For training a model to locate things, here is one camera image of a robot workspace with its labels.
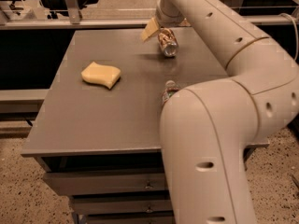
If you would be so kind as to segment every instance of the yellow sponge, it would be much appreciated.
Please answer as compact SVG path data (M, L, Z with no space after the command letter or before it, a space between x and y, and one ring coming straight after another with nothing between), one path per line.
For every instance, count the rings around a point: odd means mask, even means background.
M114 66L90 63L82 72L82 78L88 83L104 85L111 89L121 76L121 70Z
M156 18L151 18L146 26L146 28L142 31L141 39L143 41L148 40L149 38L159 34L160 25L157 22Z

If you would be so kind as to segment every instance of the drawer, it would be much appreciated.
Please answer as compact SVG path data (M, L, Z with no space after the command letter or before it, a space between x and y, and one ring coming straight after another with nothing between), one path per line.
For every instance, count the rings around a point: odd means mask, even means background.
M77 214L155 213L172 211L168 191L135 192L74 198L71 207Z
M107 215L87 216L88 224L175 224L172 212L157 214L130 214L130 215Z
M66 196L167 189L163 168L46 173L43 179Z

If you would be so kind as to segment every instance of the screw hole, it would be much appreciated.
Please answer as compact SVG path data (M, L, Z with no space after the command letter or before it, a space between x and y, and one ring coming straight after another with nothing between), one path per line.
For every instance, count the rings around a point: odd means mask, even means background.
M210 12L210 13L208 13L208 14L206 15L206 18L209 19L209 18L212 17L212 16L213 16L213 12Z
M211 161L200 162L196 165L196 169L200 172L206 172L214 167L214 163Z
M243 37L239 37L239 38L235 41L235 43L240 43L242 40L243 40Z
M225 221L224 217L209 217L207 219L208 224L217 224L217 223L223 223Z
M265 105L265 107L266 107L266 114L267 114L267 116L268 116L269 118L271 118L271 117L273 116L273 110L272 110L272 106L271 106L271 104L270 104L270 103L267 103L267 104Z
M297 97L294 92L292 93L292 105L297 105Z

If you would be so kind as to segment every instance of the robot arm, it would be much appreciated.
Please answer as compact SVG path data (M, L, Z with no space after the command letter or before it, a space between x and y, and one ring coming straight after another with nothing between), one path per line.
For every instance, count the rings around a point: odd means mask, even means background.
M164 106L161 143L177 224L257 223L243 165L247 144L298 114L297 63L219 0L161 0L158 22L186 17L229 75Z

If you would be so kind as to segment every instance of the table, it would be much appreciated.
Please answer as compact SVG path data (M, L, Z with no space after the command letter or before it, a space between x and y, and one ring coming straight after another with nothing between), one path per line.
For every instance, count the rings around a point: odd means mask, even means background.
M193 28L174 29L176 58L141 31L75 32L21 153L88 223L174 223L159 141L164 84L227 77ZM119 67L121 79L111 90L85 83L91 62Z

